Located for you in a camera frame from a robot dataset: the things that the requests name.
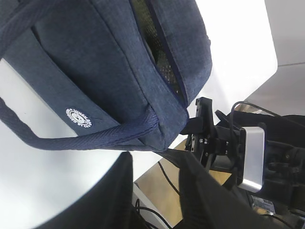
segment black cable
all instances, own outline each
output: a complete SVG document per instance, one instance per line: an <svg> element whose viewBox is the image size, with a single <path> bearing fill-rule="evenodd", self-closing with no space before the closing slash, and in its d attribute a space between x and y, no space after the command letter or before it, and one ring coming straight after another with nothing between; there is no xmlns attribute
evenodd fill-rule
<svg viewBox="0 0 305 229"><path fill-rule="evenodd" d="M291 226L289 223L285 222L283 219L277 217L277 216L274 216L274 215L268 215L268 214L263 214L262 216L268 216L268 217L272 217L274 219L277 219L278 221L284 223L287 227L291 228L291 229L294 229L293 226Z"/></svg>
<svg viewBox="0 0 305 229"><path fill-rule="evenodd" d="M135 204L134 204L135 207L139 207L140 206L140 199L137 199L135 201Z"/></svg>
<svg viewBox="0 0 305 229"><path fill-rule="evenodd" d="M155 214L157 217L159 217L159 218L163 221L163 223L164 223L169 229L172 229L172 227L168 224L168 222L167 222L158 212L156 212L155 210L152 210L152 209L147 208L147 207L136 207L135 209L136 209L136 210L138 210L138 209L139 209L139 210L146 210L146 211L149 211L149 212Z"/></svg>
<svg viewBox="0 0 305 229"><path fill-rule="evenodd" d="M160 161L158 161L158 165L160 166L160 169L163 173L163 175L165 176L165 179L167 180L167 182L172 186L172 188L175 190L175 192L180 195L180 192L178 191L178 189L175 187L175 185L173 185L173 183L171 182L171 180L169 179L169 177L167 176L162 164Z"/></svg>
<svg viewBox="0 0 305 229"><path fill-rule="evenodd" d="M220 121L224 121L227 124L230 124L230 118L227 117L223 112L221 112L220 110L217 110L217 111L215 111L215 114L216 114L217 118L219 118ZM233 123L233 127L236 130L240 130L240 128L241 128L241 126L238 125L237 123Z"/></svg>
<svg viewBox="0 0 305 229"><path fill-rule="evenodd" d="M245 105L249 105L249 106L255 107L255 108L260 109L260 110L262 110L262 111L265 111L266 113L269 113L269 114L271 114L271 115L273 115L273 116L275 116L275 117L280 117L280 118L282 118L282 119L284 119L284 120L286 120L286 121L288 121L288 122L290 122L290 123L293 123L293 124L296 124L296 125L298 125L298 126L301 126L301 127L304 127L304 128L305 128L305 125L302 125L302 124L300 124L300 123L297 123L297 122L295 122L295 121L292 121L292 120L290 120L290 119L288 119L288 118L282 117L282 116L280 116L279 114L274 113L274 112L272 112L272 111L269 111L269 110L267 110L267 109L265 109L265 108L263 108L263 107L260 107L260 106L258 106L258 105L253 104L253 103L250 103L250 102L239 101L239 102L235 103L235 104L232 106L231 113L230 113L230 123L229 123L229 125L230 125L230 136L231 136L231 140L233 141L233 144L232 144L232 147L233 147L232 150L234 150L233 152L236 151L236 149L235 149L235 146L236 146L236 136L235 136L235 134L234 134L234 129L233 129L233 123L234 123L233 115L234 115L235 107L236 107L237 105L239 105L239 104L245 104Z"/></svg>
<svg viewBox="0 0 305 229"><path fill-rule="evenodd" d="M151 224L150 222L145 222L150 228L153 228L153 229L159 229L157 228L155 225Z"/></svg>

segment white logo patch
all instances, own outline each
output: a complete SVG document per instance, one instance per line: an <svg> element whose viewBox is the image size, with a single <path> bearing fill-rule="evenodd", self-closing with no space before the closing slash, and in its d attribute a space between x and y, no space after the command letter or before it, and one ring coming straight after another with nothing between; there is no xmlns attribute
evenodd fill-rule
<svg viewBox="0 0 305 229"><path fill-rule="evenodd" d="M92 126L91 120L78 110L68 108L66 114L72 122L77 123L81 127L89 128Z"/></svg>

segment wooden floor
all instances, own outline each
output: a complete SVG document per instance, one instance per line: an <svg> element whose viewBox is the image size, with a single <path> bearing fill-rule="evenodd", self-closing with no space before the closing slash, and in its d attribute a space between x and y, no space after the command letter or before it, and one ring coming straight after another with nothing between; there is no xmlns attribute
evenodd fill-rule
<svg viewBox="0 0 305 229"><path fill-rule="evenodd" d="M181 143L177 147L177 149L183 148L184 143ZM162 159L160 162L171 182L179 189L179 169L165 159ZM223 184L231 175L215 171L210 171L210 174L221 184ZM176 225L178 222L180 222L182 219L182 214L180 211L179 196L165 179L158 164L154 165L136 182L138 183L141 191L172 225Z"/></svg>

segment fabric strap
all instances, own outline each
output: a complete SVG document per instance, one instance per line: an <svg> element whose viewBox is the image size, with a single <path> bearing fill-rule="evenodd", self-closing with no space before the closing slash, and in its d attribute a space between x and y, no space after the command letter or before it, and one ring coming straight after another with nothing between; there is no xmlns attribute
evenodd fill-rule
<svg viewBox="0 0 305 229"><path fill-rule="evenodd" d="M0 59L11 43L64 0L24 0L0 25ZM146 112L128 123L90 135L68 138L39 138L0 98L0 120L26 144L44 150L89 150L109 148L142 137L158 127L158 117Z"/></svg>

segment black mesh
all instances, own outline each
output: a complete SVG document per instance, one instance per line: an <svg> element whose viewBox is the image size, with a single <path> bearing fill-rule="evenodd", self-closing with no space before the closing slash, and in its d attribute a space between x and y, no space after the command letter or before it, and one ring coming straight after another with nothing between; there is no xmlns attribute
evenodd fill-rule
<svg viewBox="0 0 305 229"><path fill-rule="evenodd" d="M155 64L157 65L161 75L166 79L167 83L172 87L175 93L182 96L179 84L173 73L172 67L169 64L145 0L133 0L132 3L140 29Z"/></svg>

